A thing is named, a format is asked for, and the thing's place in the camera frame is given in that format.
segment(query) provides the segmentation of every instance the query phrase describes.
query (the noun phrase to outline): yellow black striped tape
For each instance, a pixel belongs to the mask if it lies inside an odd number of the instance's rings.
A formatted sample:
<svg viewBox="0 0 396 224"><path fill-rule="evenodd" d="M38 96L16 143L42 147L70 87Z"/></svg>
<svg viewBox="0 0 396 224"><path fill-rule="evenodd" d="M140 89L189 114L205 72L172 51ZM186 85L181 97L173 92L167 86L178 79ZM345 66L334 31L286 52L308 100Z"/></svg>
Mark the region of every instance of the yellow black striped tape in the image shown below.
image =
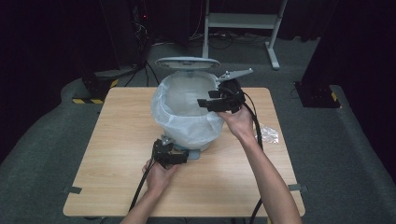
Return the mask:
<svg viewBox="0 0 396 224"><path fill-rule="evenodd" d="M337 96L335 95L335 93L332 91L332 99L336 102L337 101Z"/></svg>
<svg viewBox="0 0 396 224"><path fill-rule="evenodd" d="M116 87L118 83L119 83L119 80L118 80L118 79L112 81L109 88L111 89L111 88L113 88L113 87ZM104 100L101 100L101 99L73 98L73 103L75 103L75 104L77 104L77 105L85 105L85 104L96 104L96 105L101 105L103 102L104 102Z"/></svg>
<svg viewBox="0 0 396 224"><path fill-rule="evenodd" d="M73 103L77 105L85 105L85 104L96 104L101 105L104 101L101 99L78 99L73 98Z"/></svg>
<svg viewBox="0 0 396 224"><path fill-rule="evenodd" d="M113 87L115 87L115 86L117 86L117 84L119 84L119 80L118 80L118 79L114 80L114 81L111 83L110 89L113 88Z"/></svg>

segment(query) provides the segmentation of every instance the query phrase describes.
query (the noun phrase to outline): black cable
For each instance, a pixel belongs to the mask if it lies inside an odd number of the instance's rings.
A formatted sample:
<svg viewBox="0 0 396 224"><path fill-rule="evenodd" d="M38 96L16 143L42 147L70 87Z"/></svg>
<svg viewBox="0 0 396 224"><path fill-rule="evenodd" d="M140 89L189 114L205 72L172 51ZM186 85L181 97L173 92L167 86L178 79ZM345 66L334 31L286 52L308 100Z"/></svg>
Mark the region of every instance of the black cable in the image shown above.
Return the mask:
<svg viewBox="0 0 396 224"><path fill-rule="evenodd" d="M238 38L246 38L246 37L252 37L252 40L237 40ZM261 36L261 35L257 35L257 36L245 36L245 35L238 35L238 36L234 36L233 37L233 42L236 44L257 44L257 43L261 43L264 42L265 40L268 39L268 36Z"/></svg>
<svg viewBox="0 0 396 224"><path fill-rule="evenodd" d="M84 217L84 218L89 221L99 219L99 217Z"/></svg>
<svg viewBox="0 0 396 224"><path fill-rule="evenodd" d="M259 212L261 206L262 206L262 199L259 199L259 201L256 204L256 207L254 207L253 213L251 214L249 224L254 223L254 219L256 218L257 212Z"/></svg>
<svg viewBox="0 0 396 224"><path fill-rule="evenodd" d="M244 92L244 94L247 96L247 98L250 100L251 104L253 105L254 114L257 116L256 106L254 106L253 101L251 100L250 96L247 95L245 92Z"/></svg>
<svg viewBox="0 0 396 224"><path fill-rule="evenodd" d="M104 218L102 218L102 220L100 221L100 223L99 224L103 224L103 223L105 223L105 221L107 220L107 217L104 217Z"/></svg>
<svg viewBox="0 0 396 224"><path fill-rule="evenodd" d="M257 133L257 143L259 144L260 148L262 149L262 130L260 128L260 123L259 123L259 120L257 119L257 115L255 113L253 113L253 111L250 109L250 107L247 105L247 103L244 103L244 106L247 108L247 110L251 114L251 117L253 118L254 126L256 127L256 133Z"/></svg>
<svg viewBox="0 0 396 224"><path fill-rule="evenodd" d="M152 75L154 75L155 80L157 81L157 84L160 85L160 81L158 81L157 75L155 74L155 72L154 72L154 70L152 69L152 67L149 65L149 62L148 62L148 61L146 61L146 65L148 65L149 69L150 69L151 72L152 72Z"/></svg>
<svg viewBox="0 0 396 224"><path fill-rule="evenodd" d="M136 205L137 198L139 197L140 190L142 189L143 184L145 183L146 178L147 178L147 176L149 174L149 170L151 170L151 167L154 165L154 163L155 163L154 152L152 152L151 153L151 158L150 158L149 163L148 163L148 167L146 169L146 172L143 173L142 179L140 180L139 186L137 187L136 193L134 194L134 199L132 200L131 207L129 208L129 211L131 211L134 208L134 206Z"/></svg>
<svg viewBox="0 0 396 224"><path fill-rule="evenodd" d="M229 48L229 47L233 44L233 37L230 35L230 33L225 34L225 36L221 36L221 35L220 35L220 38L219 38L218 35L216 35L215 37L216 37L217 39L220 39L220 40L227 40L226 37L229 37L229 38L231 39L231 41L230 41L230 44L229 44L229 45L227 45L227 46L225 46L225 47L223 47L223 48L214 47L213 45L210 45L210 44L208 43L207 45L208 45L210 48L212 48L212 49L227 49L227 48Z"/></svg>
<svg viewBox="0 0 396 224"><path fill-rule="evenodd" d="M136 73L134 73L131 78L126 82L126 84L124 85L124 87L128 86L128 84L132 81L132 79L134 78L134 75L136 75Z"/></svg>
<svg viewBox="0 0 396 224"><path fill-rule="evenodd" d="M147 69L147 67L145 66L145 73L146 73L146 87L148 87L149 86L149 74L148 74L148 69Z"/></svg>

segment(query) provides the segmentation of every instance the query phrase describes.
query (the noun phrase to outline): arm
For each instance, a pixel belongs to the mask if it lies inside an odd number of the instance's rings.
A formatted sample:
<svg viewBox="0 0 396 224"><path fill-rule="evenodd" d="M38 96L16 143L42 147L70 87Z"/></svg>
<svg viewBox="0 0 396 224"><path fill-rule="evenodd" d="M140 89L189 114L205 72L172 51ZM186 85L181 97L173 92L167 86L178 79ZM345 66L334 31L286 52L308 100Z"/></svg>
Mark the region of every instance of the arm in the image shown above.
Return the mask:
<svg viewBox="0 0 396 224"><path fill-rule="evenodd" d="M302 223L287 185L256 141L248 110L242 106L235 114L218 114L227 122L230 131L245 150L268 217L274 223Z"/></svg>
<svg viewBox="0 0 396 224"><path fill-rule="evenodd" d="M143 167L143 173L146 171L148 165L149 162L147 162ZM121 224L146 223L155 204L160 200L161 195L168 187L177 167L177 165L174 165L169 170L165 170L159 163L154 163L147 177L148 190L128 215L122 220Z"/></svg>

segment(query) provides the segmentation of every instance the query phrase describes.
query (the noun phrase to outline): human hand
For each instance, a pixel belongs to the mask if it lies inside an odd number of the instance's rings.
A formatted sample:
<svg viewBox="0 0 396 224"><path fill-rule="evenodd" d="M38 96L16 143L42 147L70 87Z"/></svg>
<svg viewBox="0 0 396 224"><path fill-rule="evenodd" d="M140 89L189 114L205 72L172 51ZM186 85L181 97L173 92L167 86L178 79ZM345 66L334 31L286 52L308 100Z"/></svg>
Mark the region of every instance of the human hand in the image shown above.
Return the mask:
<svg viewBox="0 0 396 224"><path fill-rule="evenodd" d="M231 133L239 140L254 137L253 119L244 105L234 114L218 112L218 115L225 120Z"/></svg>
<svg viewBox="0 0 396 224"><path fill-rule="evenodd" d="M146 165L143 167L143 173L149 167L149 161L146 162ZM157 193L162 193L168 186L177 171L178 165L172 166L169 170L164 169L158 162L155 162L152 165L151 169L148 172L147 176L147 184L148 191L154 191Z"/></svg>

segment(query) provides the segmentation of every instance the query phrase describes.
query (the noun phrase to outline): tape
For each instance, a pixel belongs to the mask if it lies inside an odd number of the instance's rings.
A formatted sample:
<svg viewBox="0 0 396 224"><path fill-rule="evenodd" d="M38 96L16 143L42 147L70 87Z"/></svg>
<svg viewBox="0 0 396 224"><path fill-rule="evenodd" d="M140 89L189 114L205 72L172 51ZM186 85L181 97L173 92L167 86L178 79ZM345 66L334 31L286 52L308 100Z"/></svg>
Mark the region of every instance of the tape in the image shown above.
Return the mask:
<svg viewBox="0 0 396 224"><path fill-rule="evenodd" d="M299 190L301 193L308 192L308 188L300 184L288 185L288 187L290 191Z"/></svg>
<svg viewBox="0 0 396 224"><path fill-rule="evenodd" d="M337 102L337 96L335 95L335 93L332 91L332 99Z"/></svg>
<svg viewBox="0 0 396 224"><path fill-rule="evenodd" d="M96 104L96 105L102 105L103 100L101 99L84 99L84 98L73 98L73 103L77 105L86 105L86 104Z"/></svg>
<svg viewBox="0 0 396 224"><path fill-rule="evenodd" d="M111 85L110 85L110 89L113 88L113 87L115 87L115 86L117 86L118 83L119 83L119 80L118 80L118 79L114 80L114 81L111 83Z"/></svg>
<svg viewBox="0 0 396 224"><path fill-rule="evenodd" d="M75 193L75 194L80 194L82 191L82 188L78 187L66 187L64 188L64 193Z"/></svg>

